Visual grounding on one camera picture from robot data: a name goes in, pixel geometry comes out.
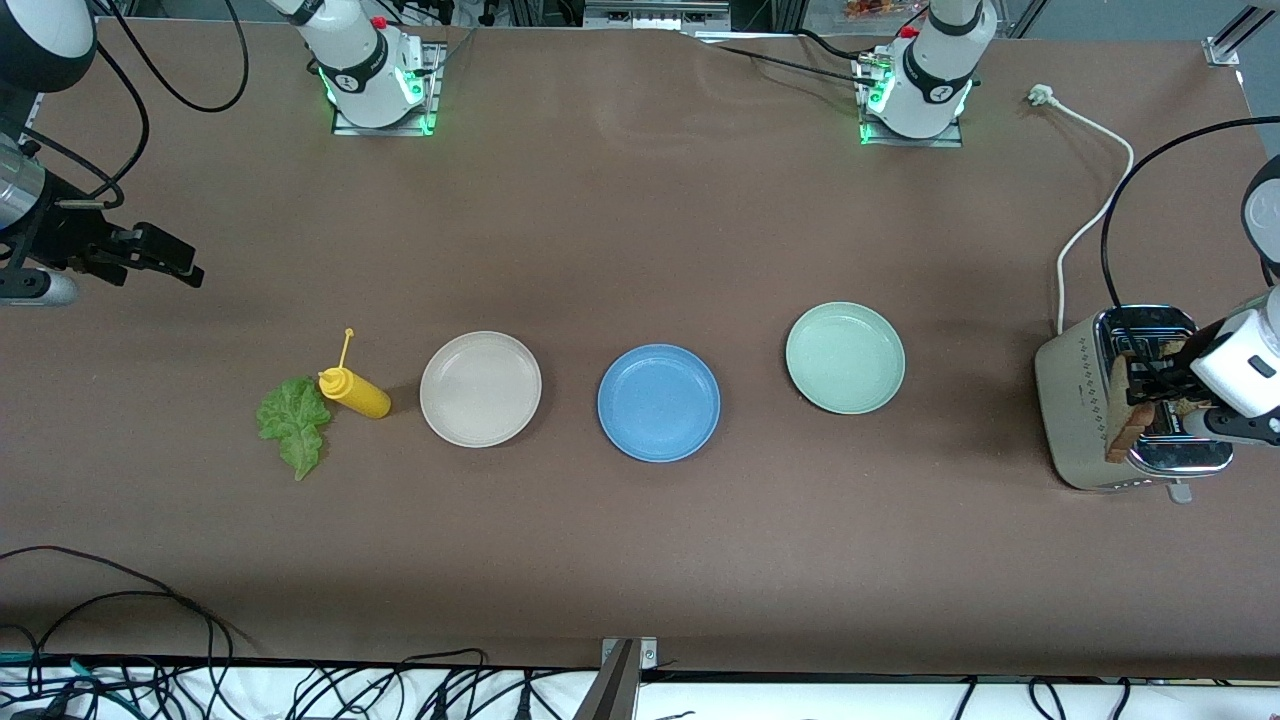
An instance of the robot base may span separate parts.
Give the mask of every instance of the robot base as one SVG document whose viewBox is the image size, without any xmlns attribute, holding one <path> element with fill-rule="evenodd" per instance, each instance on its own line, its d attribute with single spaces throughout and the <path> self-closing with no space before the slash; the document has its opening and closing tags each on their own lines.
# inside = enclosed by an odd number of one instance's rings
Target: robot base
<svg viewBox="0 0 1280 720">
<path fill-rule="evenodd" d="M 1036 387 L 1057 474 L 1078 489 L 1120 491 L 1167 486 L 1174 502 L 1190 502 L 1183 480 L 1224 470 L 1230 443 L 1188 434 L 1170 404 L 1129 451 L 1125 462 L 1107 462 L 1110 368 L 1130 350 L 1128 327 L 1140 351 L 1152 357 L 1165 342 L 1183 340 L 1196 324 L 1165 305 L 1126 305 L 1106 310 L 1046 342 L 1036 352 Z"/>
<path fill-rule="evenodd" d="M 334 105 L 333 135 L 372 137 L 426 137 L 435 135 L 447 49 L 448 45 L 444 42 L 422 42 L 421 53 L 407 58 L 406 70 L 422 70 L 425 74 L 407 81 L 408 91 L 421 95 L 422 101 L 403 118 L 387 127 L 366 128 L 348 120 Z"/>
<path fill-rule="evenodd" d="M 879 58 L 883 58 L 888 53 L 888 46 L 879 46 L 876 49 L 876 53 L 879 54 Z M 850 65 L 854 70 L 854 77 L 869 77 L 876 81 L 883 78 L 883 60 L 881 63 L 877 63 L 874 59 L 870 59 L 868 63 L 852 60 Z M 873 92 L 878 92 L 878 88 L 865 85 L 858 86 L 858 123 L 863 145 L 896 145 L 900 147 L 960 147 L 963 145 L 960 123 L 955 119 L 951 120 L 951 124 L 945 131 L 933 137 L 906 137 L 888 129 L 884 120 L 868 109 Z"/>
</svg>

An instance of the blue plate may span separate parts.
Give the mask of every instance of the blue plate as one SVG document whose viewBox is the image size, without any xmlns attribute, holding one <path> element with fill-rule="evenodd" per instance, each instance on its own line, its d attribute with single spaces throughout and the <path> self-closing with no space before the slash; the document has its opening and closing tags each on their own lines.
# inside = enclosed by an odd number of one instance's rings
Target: blue plate
<svg viewBox="0 0 1280 720">
<path fill-rule="evenodd" d="M 673 462 L 698 452 L 716 432 L 719 386 L 684 347 L 643 345 L 604 373 L 596 411 L 618 450 L 645 462 Z"/>
</svg>

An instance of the white plate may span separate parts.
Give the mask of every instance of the white plate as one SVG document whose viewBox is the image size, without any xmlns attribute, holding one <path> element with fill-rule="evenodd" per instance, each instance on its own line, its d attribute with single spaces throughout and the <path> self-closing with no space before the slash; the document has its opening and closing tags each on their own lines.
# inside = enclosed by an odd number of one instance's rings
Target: white plate
<svg viewBox="0 0 1280 720">
<path fill-rule="evenodd" d="M 538 411 L 543 374 L 518 340 L 490 331 L 456 337 L 426 364 L 419 400 L 435 434 L 462 447 L 516 437 Z"/>
</svg>

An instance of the plate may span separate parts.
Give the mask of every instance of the plate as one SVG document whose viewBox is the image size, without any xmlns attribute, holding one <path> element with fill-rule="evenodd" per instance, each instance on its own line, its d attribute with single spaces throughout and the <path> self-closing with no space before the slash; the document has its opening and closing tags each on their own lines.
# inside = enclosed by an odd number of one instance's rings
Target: plate
<svg viewBox="0 0 1280 720">
<path fill-rule="evenodd" d="M 787 372 L 809 402 L 858 415 L 882 407 L 902 387 L 906 352 L 879 313 L 854 302 L 827 302 L 791 327 Z"/>
<path fill-rule="evenodd" d="M 419 400 L 435 434 L 493 447 L 525 429 L 543 397 L 543 374 L 518 340 L 490 331 L 456 337 L 426 364 Z"/>
<path fill-rule="evenodd" d="M 618 450 L 645 462 L 673 462 L 698 452 L 716 432 L 719 386 L 684 347 L 644 345 L 604 373 L 596 411 Z"/>
</svg>

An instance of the light green plate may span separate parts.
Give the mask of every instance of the light green plate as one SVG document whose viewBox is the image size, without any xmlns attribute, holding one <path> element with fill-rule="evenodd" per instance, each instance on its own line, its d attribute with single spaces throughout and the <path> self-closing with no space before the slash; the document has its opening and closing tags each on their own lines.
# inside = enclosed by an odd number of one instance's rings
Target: light green plate
<svg viewBox="0 0 1280 720">
<path fill-rule="evenodd" d="M 791 327 L 787 372 L 818 407 L 856 415 L 893 398 L 906 374 L 906 352 L 879 313 L 854 302 L 827 302 Z"/>
</svg>

